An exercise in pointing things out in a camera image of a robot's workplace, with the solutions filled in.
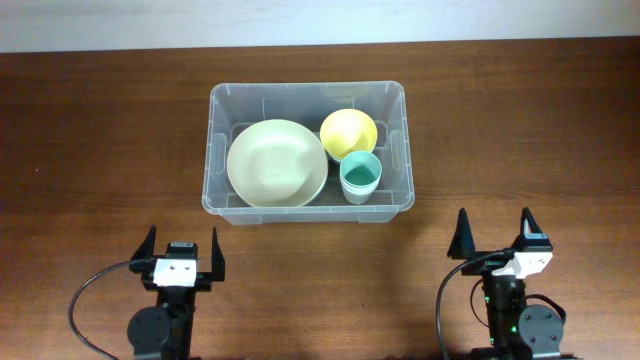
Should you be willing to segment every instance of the white wall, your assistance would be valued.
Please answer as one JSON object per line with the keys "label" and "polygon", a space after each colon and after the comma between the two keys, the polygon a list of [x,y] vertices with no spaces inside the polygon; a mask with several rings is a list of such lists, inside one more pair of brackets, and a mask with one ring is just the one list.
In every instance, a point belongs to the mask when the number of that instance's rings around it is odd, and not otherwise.
{"label": "white wall", "polygon": [[0,52],[640,34],[640,0],[0,0]]}

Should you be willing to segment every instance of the bowl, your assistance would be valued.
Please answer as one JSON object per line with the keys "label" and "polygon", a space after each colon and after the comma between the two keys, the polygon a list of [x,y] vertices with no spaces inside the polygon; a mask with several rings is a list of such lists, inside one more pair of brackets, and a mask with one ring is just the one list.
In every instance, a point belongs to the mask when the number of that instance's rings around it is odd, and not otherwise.
{"label": "bowl", "polygon": [[373,151],[378,141],[378,129],[373,119],[356,109],[331,113],[320,127],[320,140],[336,162],[354,151]]}
{"label": "bowl", "polygon": [[322,143],[289,120],[251,125],[231,144],[227,157],[231,186],[254,207],[306,205],[324,187],[328,170]]}

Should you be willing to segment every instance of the cable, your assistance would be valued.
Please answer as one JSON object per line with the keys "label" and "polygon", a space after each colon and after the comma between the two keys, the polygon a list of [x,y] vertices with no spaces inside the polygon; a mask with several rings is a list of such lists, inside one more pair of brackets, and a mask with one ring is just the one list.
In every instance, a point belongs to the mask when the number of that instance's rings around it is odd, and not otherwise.
{"label": "cable", "polygon": [[487,325],[487,323],[485,323],[484,321],[482,321],[482,319],[480,319],[480,317],[476,313],[476,308],[473,306],[473,294],[475,294],[476,288],[480,284],[482,284],[482,279],[478,280],[475,284],[473,284],[473,288],[471,288],[471,295],[469,296],[469,304],[471,304],[471,311],[473,311],[473,315],[476,317],[476,319],[478,319],[478,321],[480,321],[480,324],[482,324],[482,325],[484,325],[486,327],[489,327],[489,325]]}
{"label": "cable", "polygon": [[456,266],[453,270],[451,270],[451,272],[449,272],[449,274],[447,274],[447,276],[445,276],[444,280],[442,280],[442,284],[440,284],[440,288],[438,289],[438,297],[436,299],[436,332],[438,333],[438,342],[440,343],[440,350],[442,351],[442,357],[444,358],[444,360],[450,360],[449,353],[447,352],[447,345],[444,343],[444,336],[442,335],[442,328],[440,326],[440,303],[442,302],[442,293],[444,292],[444,287],[447,285],[453,275],[455,275],[458,271],[464,269],[465,267],[473,265],[477,262],[487,260],[494,256],[504,256],[511,254],[513,250],[510,250],[511,249],[499,250],[487,255],[480,256],[479,258],[467,260],[462,264]]}
{"label": "cable", "polygon": [[91,350],[93,350],[93,351],[97,352],[98,354],[106,357],[107,359],[118,360],[117,357],[115,357],[115,356],[109,354],[108,352],[100,349],[99,347],[94,345],[91,341],[89,341],[89,339],[87,339],[84,335],[82,335],[82,333],[80,333],[80,330],[78,330],[78,328],[76,327],[75,321],[73,321],[73,308],[76,306],[76,301],[78,301],[78,297],[80,296],[80,294],[82,294],[84,289],[86,289],[87,286],[89,286],[89,284],[94,282],[96,279],[98,279],[102,275],[110,273],[113,270],[119,269],[119,268],[127,266],[129,264],[136,264],[136,263],[144,262],[144,261],[148,261],[148,260],[147,259],[141,259],[141,260],[133,260],[133,261],[124,261],[124,262],[121,262],[119,264],[115,264],[115,265],[109,266],[108,268],[106,268],[106,269],[98,272],[97,274],[93,275],[91,278],[89,278],[89,280],[85,281],[84,284],[82,284],[82,286],[80,286],[78,291],[76,291],[76,293],[71,298],[71,303],[69,304],[69,312],[68,312],[69,325],[71,326],[71,330],[73,331],[74,334],[76,334],[78,339],[80,339],[80,341],[82,341],[83,344],[87,345]]}
{"label": "cable", "polygon": [[564,309],[560,305],[556,304],[556,302],[551,300],[550,298],[540,294],[531,294],[531,295],[525,296],[524,299],[525,300],[538,299],[546,302],[547,304],[551,305],[553,310],[555,310],[558,313],[558,316],[560,316],[560,321],[562,321],[562,325],[564,325],[567,322],[567,312],[564,311]]}

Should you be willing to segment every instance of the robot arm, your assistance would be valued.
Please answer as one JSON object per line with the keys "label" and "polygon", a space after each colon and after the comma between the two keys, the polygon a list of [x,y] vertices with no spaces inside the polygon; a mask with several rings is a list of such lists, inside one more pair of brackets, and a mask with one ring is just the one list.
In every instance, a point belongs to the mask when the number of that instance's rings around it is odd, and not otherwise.
{"label": "robot arm", "polygon": [[156,228],[131,258],[129,269],[142,274],[148,291],[157,291],[156,305],[138,311],[129,322],[127,337],[134,359],[183,360],[189,358],[196,292],[211,291],[224,281],[225,262],[213,229],[211,272],[197,272],[198,245],[172,242],[166,255],[153,255]]}
{"label": "robot arm", "polygon": [[[549,237],[528,208],[522,210],[520,234],[510,248],[484,261],[473,259],[492,252],[475,251],[466,211],[460,209],[447,256],[467,260],[463,276],[481,276],[492,347],[473,349],[472,359],[561,359],[560,342],[565,311],[543,295],[525,294],[524,279],[542,271],[552,258]],[[528,299],[545,305],[528,305]]]}

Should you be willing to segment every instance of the plastic cup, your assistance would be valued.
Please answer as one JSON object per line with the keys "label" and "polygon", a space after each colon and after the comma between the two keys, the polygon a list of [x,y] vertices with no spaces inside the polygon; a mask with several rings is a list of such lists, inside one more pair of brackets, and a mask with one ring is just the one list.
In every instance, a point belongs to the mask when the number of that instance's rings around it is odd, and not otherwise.
{"label": "plastic cup", "polygon": [[347,200],[360,205],[369,200],[378,187],[382,175],[382,164],[377,156],[368,151],[354,151],[340,163],[340,184]]}

